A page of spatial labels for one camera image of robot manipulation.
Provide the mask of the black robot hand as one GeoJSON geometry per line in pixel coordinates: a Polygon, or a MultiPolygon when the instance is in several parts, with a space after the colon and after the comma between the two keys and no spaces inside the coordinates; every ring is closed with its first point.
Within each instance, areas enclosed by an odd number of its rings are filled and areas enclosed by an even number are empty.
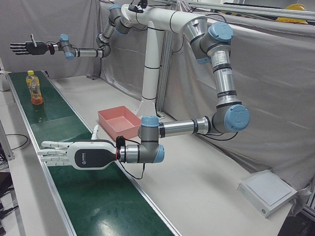
{"type": "Polygon", "coordinates": [[[48,45],[42,41],[36,41],[33,34],[31,34],[31,41],[10,43],[10,49],[16,55],[43,55],[49,51],[48,45]]]}

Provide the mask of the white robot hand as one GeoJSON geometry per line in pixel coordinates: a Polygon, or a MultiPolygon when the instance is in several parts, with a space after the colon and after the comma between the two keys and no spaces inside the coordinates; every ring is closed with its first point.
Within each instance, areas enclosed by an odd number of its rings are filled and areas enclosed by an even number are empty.
{"type": "Polygon", "coordinates": [[[77,170],[103,170],[116,160],[116,147],[111,141],[97,138],[94,127],[90,140],[76,142],[44,141],[37,152],[47,166],[72,166],[77,170]]]}

